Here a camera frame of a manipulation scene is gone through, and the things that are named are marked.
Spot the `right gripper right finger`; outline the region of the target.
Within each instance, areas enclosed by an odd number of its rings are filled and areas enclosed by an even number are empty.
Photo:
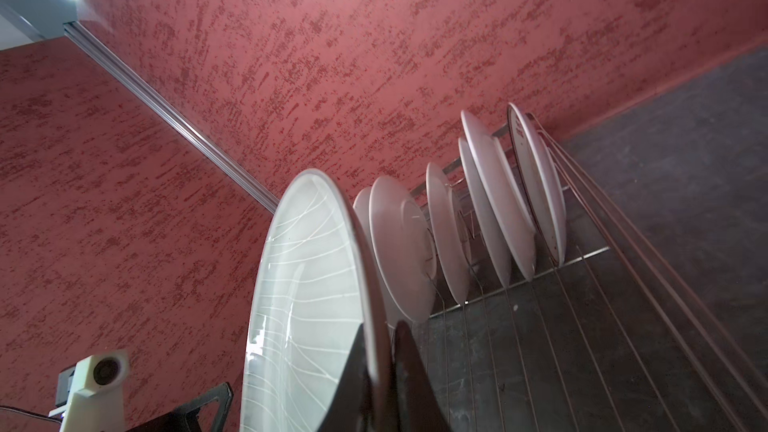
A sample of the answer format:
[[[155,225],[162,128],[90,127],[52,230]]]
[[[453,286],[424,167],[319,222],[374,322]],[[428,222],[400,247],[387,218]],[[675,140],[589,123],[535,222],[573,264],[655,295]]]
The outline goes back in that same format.
[[[400,431],[450,431],[409,325],[394,332],[394,372]]]

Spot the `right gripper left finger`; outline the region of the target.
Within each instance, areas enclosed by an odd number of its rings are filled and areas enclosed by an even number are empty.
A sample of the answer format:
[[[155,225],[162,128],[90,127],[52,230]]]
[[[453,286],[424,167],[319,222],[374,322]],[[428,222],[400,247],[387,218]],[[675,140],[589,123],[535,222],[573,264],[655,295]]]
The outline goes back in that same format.
[[[364,328],[360,325],[331,404],[317,431],[367,431],[372,409]]]

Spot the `white grey line plate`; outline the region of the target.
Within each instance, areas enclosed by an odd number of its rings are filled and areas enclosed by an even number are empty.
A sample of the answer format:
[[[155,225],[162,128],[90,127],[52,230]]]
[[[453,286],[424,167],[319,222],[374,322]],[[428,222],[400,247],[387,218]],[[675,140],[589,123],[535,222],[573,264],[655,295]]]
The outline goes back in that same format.
[[[367,431],[381,431],[391,358],[372,253],[336,181],[307,169],[284,192],[261,254],[240,430],[317,431],[360,325],[373,405]]]

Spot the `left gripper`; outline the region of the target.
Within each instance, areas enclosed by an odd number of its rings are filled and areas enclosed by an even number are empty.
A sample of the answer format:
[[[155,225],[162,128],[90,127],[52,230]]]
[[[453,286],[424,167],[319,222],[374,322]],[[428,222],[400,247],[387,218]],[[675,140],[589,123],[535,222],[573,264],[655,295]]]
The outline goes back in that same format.
[[[158,416],[148,422],[139,424],[129,432],[150,431],[197,431],[201,432],[199,414],[207,405],[217,403],[216,413],[210,431],[221,432],[224,430],[227,417],[233,401],[233,390],[229,382],[223,382],[195,399],[182,404],[170,412]]]

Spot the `white plate red characters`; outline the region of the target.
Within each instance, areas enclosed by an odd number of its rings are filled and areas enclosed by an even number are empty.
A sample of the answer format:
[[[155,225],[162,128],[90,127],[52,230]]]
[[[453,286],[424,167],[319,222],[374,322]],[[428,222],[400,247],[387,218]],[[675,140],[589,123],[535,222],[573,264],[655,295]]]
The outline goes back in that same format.
[[[380,176],[353,208],[374,255],[387,326],[426,321],[435,302],[435,245],[421,207],[395,178]]]

